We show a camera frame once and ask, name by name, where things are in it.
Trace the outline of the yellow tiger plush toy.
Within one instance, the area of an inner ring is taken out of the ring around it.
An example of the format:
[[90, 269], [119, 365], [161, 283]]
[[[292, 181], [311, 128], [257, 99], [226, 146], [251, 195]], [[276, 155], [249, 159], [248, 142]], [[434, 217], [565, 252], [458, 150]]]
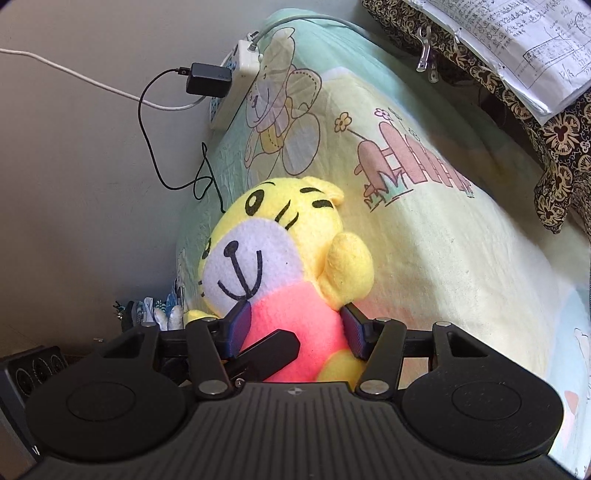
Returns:
[[315, 177], [263, 181], [232, 203], [213, 228], [198, 267], [206, 308], [185, 322], [221, 319], [249, 302], [250, 347], [277, 329], [301, 343], [297, 359], [273, 382], [343, 381], [355, 385], [365, 363], [349, 349], [339, 309], [368, 296], [372, 254], [342, 226], [342, 189]]

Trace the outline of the pile of colourful clothes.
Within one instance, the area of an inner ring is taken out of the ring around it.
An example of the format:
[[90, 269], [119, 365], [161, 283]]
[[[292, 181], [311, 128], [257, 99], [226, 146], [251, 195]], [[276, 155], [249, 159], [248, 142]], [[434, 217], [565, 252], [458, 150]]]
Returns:
[[169, 293], [164, 300], [145, 297], [143, 300], [113, 304], [122, 332], [138, 325], [155, 324], [161, 331], [183, 329], [183, 310], [179, 299]]

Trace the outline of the cartoon print bed sheet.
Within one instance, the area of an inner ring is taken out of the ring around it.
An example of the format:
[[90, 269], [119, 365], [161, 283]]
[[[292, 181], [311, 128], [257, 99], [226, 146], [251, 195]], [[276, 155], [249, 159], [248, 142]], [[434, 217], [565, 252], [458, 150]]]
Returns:
[[197, 262], [219, 208], [270, 177], [311, 175], [344, 191], [342, 220], [366, 242], [369, 315], [412, 328], [450, 321], [548, 381], [564, 405], [551, 453], [578, 477], [590, 464], [590, 245], [575, 223], [546, 230], [540, 170], [480, 109], [421, 79], [334, 21], [283, 9], [263, 23], [260, 64], [273, 87], [311, 73], [280, 146], [242, 104], [209, 146], [217, 187], [191, 203], [177, 242], [177, 291], [204, 306]]

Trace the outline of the black charger adapter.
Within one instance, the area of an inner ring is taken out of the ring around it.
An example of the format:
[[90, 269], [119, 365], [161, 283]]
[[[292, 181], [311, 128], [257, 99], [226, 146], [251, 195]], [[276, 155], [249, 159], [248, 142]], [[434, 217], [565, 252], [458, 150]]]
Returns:
[[192, 63], [185, 84], [185, 92], [212, 98], [224, 98], [232, 84], [228, 67], [204, 63]]

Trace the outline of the white power strip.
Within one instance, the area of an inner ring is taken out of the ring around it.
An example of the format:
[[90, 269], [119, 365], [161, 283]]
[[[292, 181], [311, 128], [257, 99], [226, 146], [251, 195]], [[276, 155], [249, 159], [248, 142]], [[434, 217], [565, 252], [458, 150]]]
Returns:
[[228, 68], [231, 73], [231, 85], [223, 98], [212, 98], [209, 105], [209, 127], [213, 131], [226, 131], [235, 118], [238, 109], [245, 100], [246, 94], [252, 87], [259, 73], [259, 47], [252, 41], [259, 35], [257, 31], [249, 33], [240, 39], [221, 66]]

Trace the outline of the metal clip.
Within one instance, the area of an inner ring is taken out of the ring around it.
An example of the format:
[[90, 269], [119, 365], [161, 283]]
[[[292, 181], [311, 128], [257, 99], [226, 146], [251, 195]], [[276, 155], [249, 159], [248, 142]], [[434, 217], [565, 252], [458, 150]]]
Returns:
[[437, 60], [435, 49], [431, 43], [432, 29], [430, 26], [421, 26], [416, 34], [418, 40], [422, 45], [422, 52], [416, 67], [418, 73], [425, 73], [428, 81], [431, 84], [439, 82], [439, 72], [437, 67]]

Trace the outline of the handwritten paper notebook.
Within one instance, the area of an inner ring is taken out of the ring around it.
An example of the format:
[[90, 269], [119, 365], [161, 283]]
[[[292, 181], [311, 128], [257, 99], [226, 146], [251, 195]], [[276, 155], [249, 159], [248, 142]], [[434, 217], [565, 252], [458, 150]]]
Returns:
[[466, 46], [539, 124], [590, 88], [590, 3], [577, 0], [412, 1]]

